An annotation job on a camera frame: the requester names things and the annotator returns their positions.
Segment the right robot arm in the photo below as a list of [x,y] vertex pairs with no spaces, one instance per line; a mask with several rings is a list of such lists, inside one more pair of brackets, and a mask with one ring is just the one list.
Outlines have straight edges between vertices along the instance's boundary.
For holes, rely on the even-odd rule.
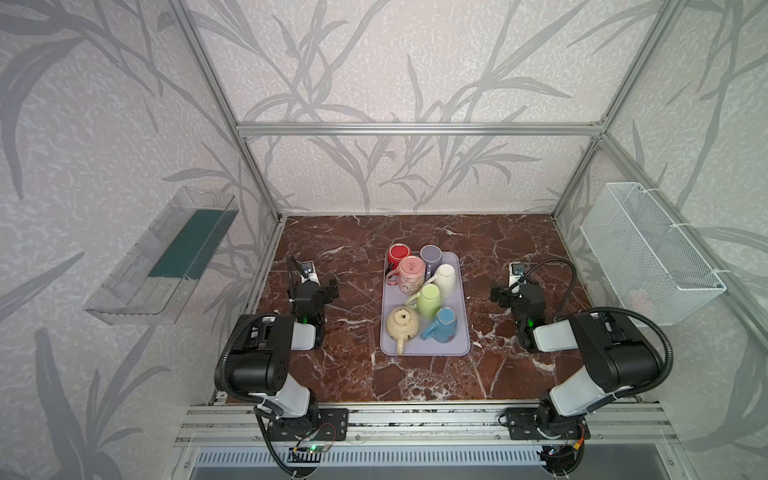
[[671,342],[647,317],[625,308],[593,307],[544,320],[546,299],[536,284],[493,286],[490,300],[509,308],[520,345],[530,353],[578,351],[583,366],[540,399],[537,428],[552,435],[618,399],[662,384],[674,364]]

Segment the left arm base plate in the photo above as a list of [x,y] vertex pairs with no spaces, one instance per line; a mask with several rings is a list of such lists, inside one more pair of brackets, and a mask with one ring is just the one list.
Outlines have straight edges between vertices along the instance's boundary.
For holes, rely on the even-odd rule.
[[346,439],[349,410],[346,408],[310,409],[305,416],[270,420],[268,438],[272,441],[299,440],[309,437],[314,441],[331,442]]

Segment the pink patterned mug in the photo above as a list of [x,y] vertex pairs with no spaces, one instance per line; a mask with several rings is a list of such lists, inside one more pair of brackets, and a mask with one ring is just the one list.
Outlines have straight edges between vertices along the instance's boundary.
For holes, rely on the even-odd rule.
[[426,275],[426,264],[417,256],[407,256],[402,259],[398,266],[390,271],[385,281],[388,285],[395,285],[406,295],[413,295],[418,292],[424,283]]

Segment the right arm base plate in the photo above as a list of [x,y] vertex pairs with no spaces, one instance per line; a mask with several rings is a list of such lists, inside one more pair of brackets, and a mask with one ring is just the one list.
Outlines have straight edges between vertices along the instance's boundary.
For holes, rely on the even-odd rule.
[[506,408],[497,418],[512,440],[576,442],[591,438],[584,415],[566,417],[553,408]]

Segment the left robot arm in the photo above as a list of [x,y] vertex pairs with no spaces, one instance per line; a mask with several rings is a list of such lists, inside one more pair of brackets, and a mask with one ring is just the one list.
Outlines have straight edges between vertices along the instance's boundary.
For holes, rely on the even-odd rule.
[[240,316],[218,360],[216,388],[253,404],[260,419],[316,429],[320,421],[316,396],[289,373],[289,365],[292,352],[322,347],[325,306],[337,298],[335,279],[326,285],[308,280],[289,290],[290,313]]

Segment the red mug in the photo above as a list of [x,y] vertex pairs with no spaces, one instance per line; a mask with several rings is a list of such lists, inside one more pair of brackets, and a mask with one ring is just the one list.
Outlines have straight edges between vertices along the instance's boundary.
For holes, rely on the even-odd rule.
[[396,269],[399,263],[411,255],[411,249],[403,243],[392,244],[387,251],[387,271]]

